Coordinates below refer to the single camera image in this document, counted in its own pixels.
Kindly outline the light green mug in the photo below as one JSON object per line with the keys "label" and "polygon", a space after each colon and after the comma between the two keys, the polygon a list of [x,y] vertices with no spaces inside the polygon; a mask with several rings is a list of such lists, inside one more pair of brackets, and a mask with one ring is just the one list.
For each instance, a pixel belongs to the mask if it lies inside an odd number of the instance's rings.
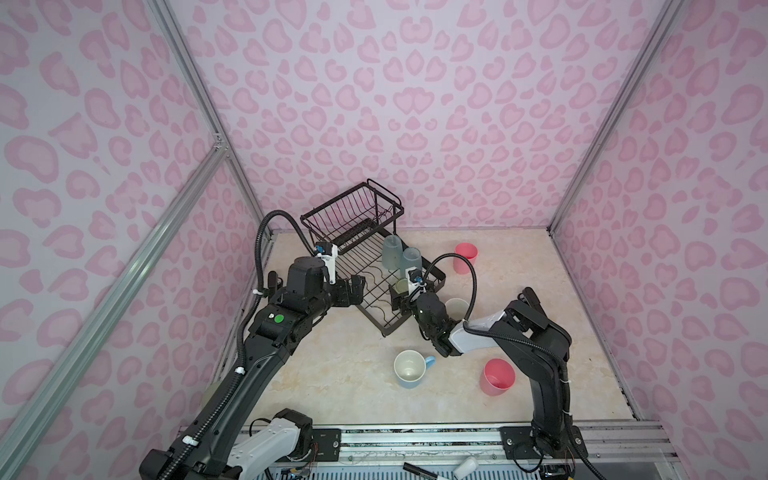
{"label": "light green mug", "polygon": [[467,319],[469,312],[469,302],[462,298],[450,298],[445,302],[446,313],[448,317],[455,322]]}

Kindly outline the teal frosted tumbler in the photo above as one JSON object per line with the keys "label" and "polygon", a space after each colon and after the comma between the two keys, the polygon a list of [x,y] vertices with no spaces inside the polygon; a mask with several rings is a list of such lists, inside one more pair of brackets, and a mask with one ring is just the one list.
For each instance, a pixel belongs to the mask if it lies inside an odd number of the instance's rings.
{"label": "teal frosted tumbler", "polygon": [[391,272],[398,271],[402,261],[402,253],[403,244],[399,236],[392,234],[385,237],[382,243],[382,266]]}
{"label": "teal frosted tumbler", "polygon": [[422,255],[418,248],[406,247],[401,256],[400,273],[402,278],[408,277],[408,271],[412,268],[418,271],[422,268]]}

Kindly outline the blue mug white inside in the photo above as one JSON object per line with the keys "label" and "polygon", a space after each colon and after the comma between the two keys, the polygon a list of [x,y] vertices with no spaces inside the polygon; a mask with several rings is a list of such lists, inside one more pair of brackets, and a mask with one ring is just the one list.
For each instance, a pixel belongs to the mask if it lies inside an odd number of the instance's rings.
{"label": "blue mug white inside", "polygon": [[435,362],[434,356],[424,356],[415,350],[404,350],[395,357],[393,371],[401,387],[412,389],[421,384]]}

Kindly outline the green transparent cup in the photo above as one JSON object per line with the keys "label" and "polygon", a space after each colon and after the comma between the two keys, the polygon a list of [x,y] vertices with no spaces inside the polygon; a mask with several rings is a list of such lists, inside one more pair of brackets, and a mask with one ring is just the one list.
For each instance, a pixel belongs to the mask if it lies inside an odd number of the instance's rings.
{"label": "green transparent cup", "polygon": [[410,293],[409,281],[405,278],[399,279],[393,286],[393,291],[397,296]]}

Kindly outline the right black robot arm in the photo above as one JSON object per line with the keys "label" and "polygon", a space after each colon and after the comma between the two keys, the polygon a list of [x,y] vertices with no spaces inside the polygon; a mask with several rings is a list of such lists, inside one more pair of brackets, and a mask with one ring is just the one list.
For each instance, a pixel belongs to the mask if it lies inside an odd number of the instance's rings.
{"label": "right black robot arm", "polygon": [[474,266],[457,253],[446,253],[439,258],[458,260],[469,269],[472,290],[462,317],[455,320],[449,316],[445,302],[428,280],[434,264],[407,271],[408,289],[392,295],[394,308],[411,314],[424,339],[445,358],[499,347],[529,379],[533,401],[529,448],[552,458],[571,451],[586,462],[588,452],[571,412],[567,368],[572,345],[570,334],[546,316],[535,291],[530,288],[519,293],[503,310],[472,319],[478,294]]}

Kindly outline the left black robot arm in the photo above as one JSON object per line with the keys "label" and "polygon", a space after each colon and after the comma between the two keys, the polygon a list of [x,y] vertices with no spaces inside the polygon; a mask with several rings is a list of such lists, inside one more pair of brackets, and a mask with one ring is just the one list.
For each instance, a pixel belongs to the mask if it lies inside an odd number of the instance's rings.
{"label": "left black robot arm", "polygon": [[299,343],[334,307],[361,304],[365,280],[335,273],[337,249],[330,243],[308,245],[284,283],[264,286],[261,243],[270,220],[292,217],[274,210],[261,221],[255,248],[258,299],[237,332],[237,357],[215,393],[191,425],[166,450],[151,450],[139,473],[144,479],[255,479],[281,458],[311,463],[312,421],[284,409],[267,427],[242,444],[236,441],[262,393],[296,351]]}

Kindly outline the black stapler left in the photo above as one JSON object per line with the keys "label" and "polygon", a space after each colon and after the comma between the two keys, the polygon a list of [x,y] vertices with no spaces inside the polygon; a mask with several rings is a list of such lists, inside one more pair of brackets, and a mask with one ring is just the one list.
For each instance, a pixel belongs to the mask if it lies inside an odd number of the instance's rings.
{"label": "black stapler left", "polygon": [[267,296],[274,295],[283,285],[283,280],[279,277],[278,273],[274,270],[270,271],[267,275],[266,292]]}

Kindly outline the black marker pen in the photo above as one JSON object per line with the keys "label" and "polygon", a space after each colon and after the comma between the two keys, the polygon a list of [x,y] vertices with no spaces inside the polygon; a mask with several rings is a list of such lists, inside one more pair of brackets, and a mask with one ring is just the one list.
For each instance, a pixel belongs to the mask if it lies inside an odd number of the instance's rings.
{"label": "black marker pen", "polygon": [[415,476],[417,476],[417,477],[419,477],[421,479],[426,479],[426,480],[440,480],[441,479],[441,476],[438,475],[437,473],[428,471],[428,470],[426,470],[424,468],[421,468],[419,466],[413,465],[413,464],[408,463],[408,462],[404,462],[403,463],[403,470],[405,472],[410,473],[412,475],[415,475]]}

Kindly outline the white small bottle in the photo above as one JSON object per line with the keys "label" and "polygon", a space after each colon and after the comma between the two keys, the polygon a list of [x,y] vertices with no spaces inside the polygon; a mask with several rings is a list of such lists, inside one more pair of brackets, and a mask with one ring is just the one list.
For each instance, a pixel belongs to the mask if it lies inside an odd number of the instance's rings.
{"label": "white small bottle", "polygon": [[478,459],[475,456],[468,456],[453,470],[452,479],[464,480],[474,473],[478,467]]}

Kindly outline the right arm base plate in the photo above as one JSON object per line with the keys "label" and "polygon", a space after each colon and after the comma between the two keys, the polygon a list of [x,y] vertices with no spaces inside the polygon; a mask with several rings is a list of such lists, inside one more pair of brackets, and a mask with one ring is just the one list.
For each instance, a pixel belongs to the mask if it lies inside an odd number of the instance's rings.
{"label": "right arm base plate", "polygon": [[572,426],[571,433],[564,427],[554,437],[535,431],[531,426],[502,426],[499,428],[501,444],[507,460],[532,460],[533,462],[549,459],[573,457],[580,460],[588,458],[586,441],[580,430]]}

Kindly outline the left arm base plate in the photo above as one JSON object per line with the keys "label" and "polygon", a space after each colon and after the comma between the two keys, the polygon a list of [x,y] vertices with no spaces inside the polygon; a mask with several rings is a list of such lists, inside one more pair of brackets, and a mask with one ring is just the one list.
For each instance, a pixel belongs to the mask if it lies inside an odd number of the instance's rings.
{"label": "left arm base plate", "polygon": [[338,428],[314,429],[310,436],[301,434],[297,449],[277,463],[327,463],[340,457],[342,431]]}

